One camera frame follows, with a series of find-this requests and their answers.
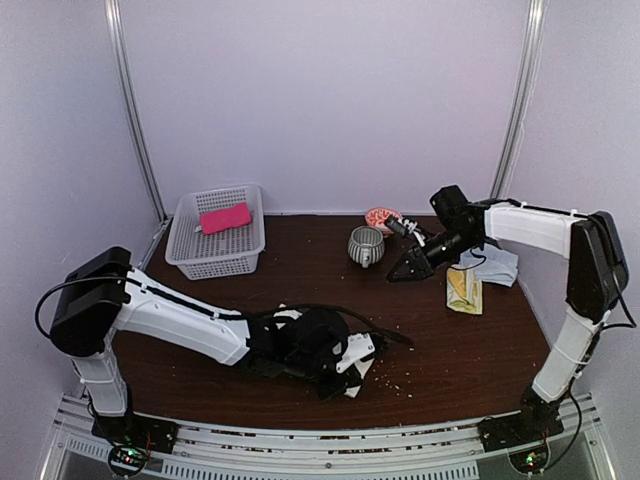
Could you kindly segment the pink microfibre towel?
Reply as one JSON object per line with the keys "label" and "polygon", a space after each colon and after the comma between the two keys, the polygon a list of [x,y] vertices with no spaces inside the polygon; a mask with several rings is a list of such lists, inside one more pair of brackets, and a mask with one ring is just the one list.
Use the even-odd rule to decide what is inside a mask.
{"label": "pink microfibre towel", "polygon": [[202,214],[198,232],[212,235],[229,229],[239,228],[251,223],[251,213],[246,202],[231,207]]}

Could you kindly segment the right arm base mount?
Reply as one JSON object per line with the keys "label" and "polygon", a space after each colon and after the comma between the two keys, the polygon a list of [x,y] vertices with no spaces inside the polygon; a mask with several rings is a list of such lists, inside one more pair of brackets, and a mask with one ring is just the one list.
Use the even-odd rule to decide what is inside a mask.
{"label": "right arm base mount", "polygon": [[524,420],[521,413],[486,417],[477,424],[477,429],[485,452],[540,443],[564,432],[564,426],[558,418],[544,421],[541,425],[531,424]]}

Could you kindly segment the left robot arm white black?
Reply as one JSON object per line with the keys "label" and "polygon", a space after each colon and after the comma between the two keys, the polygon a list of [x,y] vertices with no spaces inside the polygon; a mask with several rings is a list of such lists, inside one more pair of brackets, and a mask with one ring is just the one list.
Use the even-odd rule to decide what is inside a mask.
{"label": "left robot arm white black", "polygon": [[279,308],[249,315],[215,307],[156,282],[112,247],[72,271],[43,296],[57,296],[49,328],[40,333],[69,356],[90,399],[94,423],[107,439],[132,445],[152,433],[133,411],[111,342],[119,331],[150,336],[229,367],[316,384],[321,398],[360,388],[376,351],[369,333],[352,334],[330,307]]}

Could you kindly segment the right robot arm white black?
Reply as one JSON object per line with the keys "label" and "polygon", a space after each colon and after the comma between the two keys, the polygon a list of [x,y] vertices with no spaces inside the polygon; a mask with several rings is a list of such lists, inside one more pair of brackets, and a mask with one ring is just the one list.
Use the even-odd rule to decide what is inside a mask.
{"label": "right robot arm white black", "polygon": [[561,431],[560,405],[592,360],[601,335],[636,325],[632,318],[610,320],[616,307],[627,306],[624,291],[630,280],[615,217],[606,210],[584,213],[513,198],[471,201],[456,185],[441,188],[430,203],[442,226],[438,233],[427,233],[415,220],[385,218],[388,229],[413,240],[389,271],[389,282],[427,279],[488,244],[518,245],[531,263],[556,257],[549,272],[546,262],[530,264],[519,281],[537,319],[558,321],[548,356],[523,392],[518,411],[484,420],[479,429],[486,441],[499,445]]}

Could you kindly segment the beige towel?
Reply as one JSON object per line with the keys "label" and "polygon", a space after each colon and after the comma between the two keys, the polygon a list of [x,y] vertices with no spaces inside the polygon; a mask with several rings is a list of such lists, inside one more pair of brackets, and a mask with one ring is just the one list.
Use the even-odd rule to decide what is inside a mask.
{"label": "beige towel", "polygon": [[285,356],[290,373],[305,374],[322,400],[356,397],[388,347],[384,329],[344,307],[281,303],[273,318],[278,332],[293,343]]}

